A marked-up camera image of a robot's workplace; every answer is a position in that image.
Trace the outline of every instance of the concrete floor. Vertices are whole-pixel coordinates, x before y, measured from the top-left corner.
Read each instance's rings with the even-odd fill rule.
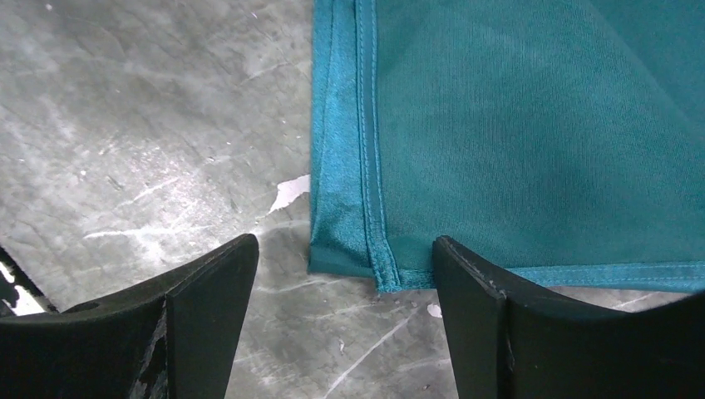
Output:
[[[312,12],[0,0],[0,244],[61,310],[255,232],[228,398],[456,397],[435,293],[307,275],[308,195],[268,214],[308,173]],[[629,311],[680,298],[558,290]]]

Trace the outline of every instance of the scuff mark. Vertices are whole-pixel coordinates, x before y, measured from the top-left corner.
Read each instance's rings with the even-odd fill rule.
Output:
[[[163,227],[143,227],[141,229],[129,229],[129,230],[107,230],[107,231],[99,231],[97,233],[91,233],[88,235],[83,236],[84,239],[99,239],[100,237],[111,237],[111,236],[134,236],[134,237],[140,237],[144,235],[170,235],[170,234],[178,234],[178,233],[189,233],[193,231],[198,231],[198,230],[203,230],[203,229],[208,229],[211,226],[195,226],[195,227],[187,227],[183,229],[167,229]]]
[[[394,328],[392,328],[389,332],[384,334],[381,338],[379,338],[379,341],[375,342],[374,345],[372,345],[367,352],[363,353],[362,356],[358,360],[355,361],[355,363],[352,364],[346,371],[344,371],[336,380],[331,384],[330,388],[326,392],[325,395],[321,397],[321,399],[328,399],[330,394],[335,391],[335,388],[338,387],[343,381],[345,381],[346,378],[348,378],[348,375],[357,368],[357,366],[360,365],[372,352],[374,352],[375,349],[377,349],[380,345],[382,345],[387,339],[392,337],[397,331],[399,331],[400,328],[404,327],[409,323],[409,320],[411,320],[416,314],[418,313],[418,310],[414,311],[412,314],[409,315],[408,318],[405,318],[399,322]]]
[[[135,198],[119,203],[119,204],[116,206],[116,208],[120,208],[120,207],[122,207],[122,206],[129,205],[129,204],[134,204],[135,202],[137,202],[138,200],[144,198],[145,196],[150,195],[150,194],[154,193],[154,192],[157,191],[157,190],[163,189],[163,188],[166,187],[167,185],[173,184],[173,183],[175,183],[175,182],[176,182],[177,180],[179,180],[179,179],[181,179],[180,176],[175,177],[175,178],[172,178],[172,179],[169,179],[169,180],[167,180],[167,181],[165,181],[165,182],[159,183],[158,185],[155,185],[154,187],[150,187],[149,189],[144,190],[144,191],[142,191],[141,193],[139,193]]]
[[[299,176],[294,180],[284,181],[277,185],[277,199],[274,200],[272,207],[269,208],[267,214],[271,214],[275,210],[284,209],[293,203],[303,193],[308,193],[311,190],[311,175]]]
[[[168,397],[166,373],[166,303],[164,303],[152,339],[142,359],[140,374],[132,384],[128,397],[130,399]]]

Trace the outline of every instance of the seam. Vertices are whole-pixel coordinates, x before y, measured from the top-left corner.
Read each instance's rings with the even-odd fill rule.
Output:
[[[564,268],[560,265],[554,266],[531,266],[528,268],[508,268],[509,270],[524,270],[528,273],[535,273],[545,268],[560,268],[564,272],[580,272],[589,268],[590,270],[610,270],[613,268],[622,268],[624,266],[629,266],[630,269],[645,269],[645,268],[702,268],[705,267],[705,262],[692,262],[690,264],[670,264],[670,263],[655,263],[655,264],[610,264],[610,265],[600,265],[595,266],[586,264],[579,267]]]
[[[370,0],[370,11],[372,17],[372,143],[374,147],[375,163],[377,165],[377,197],[379,198],[378,213],[380,218],[380,232],[382,233],[382,250],[387,256],[387,263],[392,272],[393,284],[396,287],[401,285],[401,279],[397,269],[397,261],[394,259],[392,249],[387,241],[387,216],[384,212],[384,202],[382,198],[382,165],[379,155],[379,127],[377,123],[377,2]]]
[[[367,217],[367,220],[365,221],[365,234],[366,234],[366,239],[367,239],[367,249],[368,249],[368,256],[370,259],[370,262],[372,263],[372,271],[375,275],[375,279],[377,282],[377,288],[382,291],[398,291],[400,290],[400,282],[399,282],[399,276],[397,273],[397,268],[396,264],[394,262],[394,258],[392,255],[392,251],[388,246],[387,242],[387,233],[384,229],[384,218],[383,218],[383,212],[382,212],[382,197],[381,197],[381,192],[379,190],[380,187],[378,187],[377,190],[377,197],[379,198],[379,206],[377,207],[376,211],[378,212],[377,217],[381,218],[381,220],[378,220],[377,223],[375,223],[376,219],[374,218],[373,215],[373,210],[372,210],[372,198],[371,198],[371,179],[374,178],[376,179],[376,182],[379,184],[381,182],[381,178],[379,177],[379,164],[377,162],[377,147],[375,144],[377,143],[377,137],[376,137],[376,129],[374,127],[377,124],[377,118],[376,118],[376,110],[375,106],[377,105],[374,95],[375,95],[375,86],[374,86],[374,68],[376,67],[376,55],[374,51],[374,44],[375,43],[370,43],[372,46],[372,81],[369,83],[371,93],[372,93],[372,131],[368,131],[367,129],[367,113],[365,112],[365,107],[367,105],[367,99],[365,98],[365,89],[366,89],[366,80],[365,80],[365,63],[367,62],[367,51],[369,49],[366,48],[365,46],[365,41],[367,40],[365,36],[365,28],[364,28],[364,7],[362,5],[363,1],[370,1],[370,5],[373,7],[374,2],[373,0],[357,0],[357,29],[359,30],[358,35],[357,35],[357,44],[359,48],[359,56],[357,60],[357,78],[359,79],[358,87],[357,87],[357,95],[358,95],[358,101],[357,101],[357,108],[359,112],[359,127],[360,127],[360,133],[361,133],[361,148],[362,148],[362,184],[364,187],[364,193],[363,193],[363,201],[365,204],[365,215]],[[374,32],[375,32],[375,23],[376,21],[372,19],[372,39],[374,40]],[[369,152],[369,148],[367,145],[367,139],[368,135],[372,135],[372,146],[374,147],[373,150],[375,158],[371,159],[371,154]],[[370,162],[376,162],[375,166],[377,167],[377,175],[374,177],[370,176]],[[373,231],[374,229],[379,229],[378,234],[375,234]],[[385,267],[389,267],[389,272],[392,273],[390,276],[389,273],[383,273],[386,270],[382,270]]]
[[[451,250],[451,254],[459,258],[461,261],[470,263],[470,261],[464,257],[456,248],[454,245],[447,244],[449,249]],[[646,265],[646,264],[639,264],[639,266],[629,266],[630,264],[615,264],[614,266],[600,266],[597,265],[597,267],[590,267],[585,266],[585,268],[572,268],[572,269],[562,269],[560,266],[555,266],[556,267],[556,273],[565,273],[565,272],[579,272],[579,271],[588,271],[588,272],[593,272],[593,271],[600,271],[600,270],[609,270],[611,268],[619,268],[621,270],[634,270],[634,269],[645,269],[645,268],[655,268],[658,267],[659,264],[654,264],[654,265]],[[544,268],[546,270],[547,268],[551,268],[550,266],[544,266],[540,267]],[[565,285],[571,285],[571,284],[599,284],[599,285],[604,285],[605,283],[628,283],[628,282],[639,282],[639,281],[696,281],[696,280],[705,280],[705,273],[702,271],[703,268],[705,268],[705,262],[702,264],[676,264],[672,266],[668,266],[668,268],[695,268],[695,269],[701,269],[700,270],[700,275],[698,276],[669,276],[669,277],[623,277],[623,278],[549,278],[549,279],[542,279],[542,278],[536,278],[535,281],[538,281],[540,285],[553,285],[553,284],[565,284]],[[513,274],[522,277],[522,278],[527,278],[529,280],[532,280],[531,278],[527,277],[527,274],[522,274],[521,273],[521,268],[505,268],[505,270],[512,272]]]

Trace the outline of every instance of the fabric hem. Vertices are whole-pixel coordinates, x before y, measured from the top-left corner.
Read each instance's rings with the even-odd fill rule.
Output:
[[[377,140],[377,15],[375,0],[357,0],[357,106],[362,161],[362,199],[367,251],[377,291],[402,291],[397,265],[387,241]]]

